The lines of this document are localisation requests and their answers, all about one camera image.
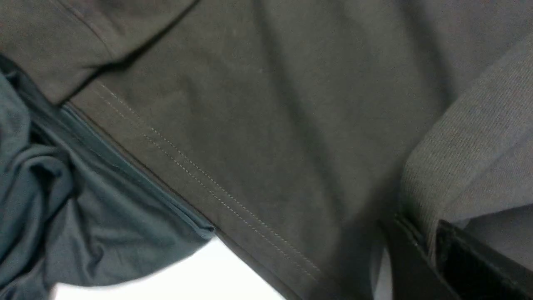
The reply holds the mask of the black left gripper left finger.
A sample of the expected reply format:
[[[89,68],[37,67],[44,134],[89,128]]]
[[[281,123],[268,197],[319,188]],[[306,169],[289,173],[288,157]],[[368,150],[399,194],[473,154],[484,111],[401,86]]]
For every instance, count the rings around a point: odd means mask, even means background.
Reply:
[[[410,222],[395,216],[381,221],[391,264],[394,300],[459,300],[428,260],[424,239]]]

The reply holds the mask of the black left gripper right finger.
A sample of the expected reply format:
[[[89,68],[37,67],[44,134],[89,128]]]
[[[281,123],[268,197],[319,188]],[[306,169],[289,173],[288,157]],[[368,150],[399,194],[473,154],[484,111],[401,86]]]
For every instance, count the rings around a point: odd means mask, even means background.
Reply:
[[[533,276],[528,268],[441,220],[436,263],[461,300],[531,300]]]

